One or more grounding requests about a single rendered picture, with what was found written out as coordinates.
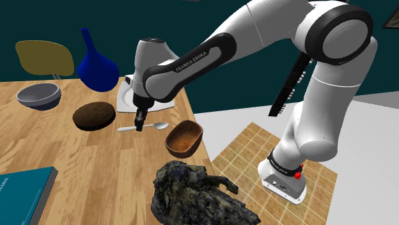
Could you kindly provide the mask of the teal book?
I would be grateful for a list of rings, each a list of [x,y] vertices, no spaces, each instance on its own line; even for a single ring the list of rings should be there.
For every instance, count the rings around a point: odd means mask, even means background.
[[[0,175],[0,225],[38,225],[57,177],[55,167]]]

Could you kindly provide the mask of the blue long-necked vase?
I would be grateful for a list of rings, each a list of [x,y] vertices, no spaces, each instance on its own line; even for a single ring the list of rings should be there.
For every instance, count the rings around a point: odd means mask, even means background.
[[[81,28],[81,33],[87,53],[78,66],[80,80],[93,91],[111,91],[118,84],[119,69],[117,65],[96,50],[88,28]]]

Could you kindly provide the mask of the grey bowl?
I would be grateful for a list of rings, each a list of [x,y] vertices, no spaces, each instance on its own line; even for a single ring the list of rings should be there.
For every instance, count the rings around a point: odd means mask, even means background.
[[[61,89],[57,84],[44,82],[20,90],[16,99],[24,106],[46,111],[56,107],[61,100]]]

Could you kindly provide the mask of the white plate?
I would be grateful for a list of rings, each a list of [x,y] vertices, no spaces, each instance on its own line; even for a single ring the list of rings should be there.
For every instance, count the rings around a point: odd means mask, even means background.
[[[133,104],[133,90],[129,84],[122,80],[118,90],[116,99],[117,111],[119,113],[136,113],[137,107]],[[149,108],[148,112],[161,111],[169,109],[175,106],[175,101],[172,100],[167,103],[155,102],[154,105]]]

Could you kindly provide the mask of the dark mossy rock figure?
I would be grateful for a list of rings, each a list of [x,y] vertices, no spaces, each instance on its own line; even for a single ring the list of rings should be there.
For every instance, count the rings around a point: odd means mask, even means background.
[[[172,160],[156,172],[151,211],[163,225],[258,225],[259,217],[234,194],[239,187],[224,176],[208,175],[204,166]]]

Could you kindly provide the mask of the brown wooden bowl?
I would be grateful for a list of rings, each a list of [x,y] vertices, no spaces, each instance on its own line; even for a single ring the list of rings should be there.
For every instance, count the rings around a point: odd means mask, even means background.
[[[201,125],[195,121],[184,120],[168,134],[165,146],[172,156],[186,159],[198,149],[202,137],[203,128]]]

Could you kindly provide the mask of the olive chair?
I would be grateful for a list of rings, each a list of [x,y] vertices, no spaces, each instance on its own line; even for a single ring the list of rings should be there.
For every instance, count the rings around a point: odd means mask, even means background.
[[[22,68],[33,75],[71,76],[75,67],[72,54],[63,45],[45,40],[23,40],[15,44]]]

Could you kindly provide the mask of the silver spoon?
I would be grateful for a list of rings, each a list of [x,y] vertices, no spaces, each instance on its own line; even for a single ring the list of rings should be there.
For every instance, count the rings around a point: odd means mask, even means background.
[[[158,122],[158,123],[153,123],[153,124],[148,124],[148,125],[143,125],[142,127],[154,127],[157,130],[162,130],[164,128],[167,128],[169,126],[169,123],[163,123],[163,122]],[[122,127],[118,128],[117,131],[119,132],[125,132],[125,131],[130,131],[130,130],[138,130],[136,126],[133,127]]]

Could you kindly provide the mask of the dark brown round loaf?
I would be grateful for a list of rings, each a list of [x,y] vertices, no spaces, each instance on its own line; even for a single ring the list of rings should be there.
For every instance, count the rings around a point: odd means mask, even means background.
[[[75,126],[84,131],[95,131],[110,125],[116,117],[114,107],[107,102],[92,102],[78,108],[72,116]]]

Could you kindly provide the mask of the tan tiled robot stand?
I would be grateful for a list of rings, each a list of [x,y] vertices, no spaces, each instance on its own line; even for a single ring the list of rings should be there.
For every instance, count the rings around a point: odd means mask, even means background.
[[[234,194],[224,185],[219,189],[246,204],[261,223],[258,225],[327,225],[337,174],[318,162],[306,160],[304,201],[293,205],[262,186],[258,164],[278,144],[279,138],[250,123],[213,161],[215,175],[225,176],[239,186]]]

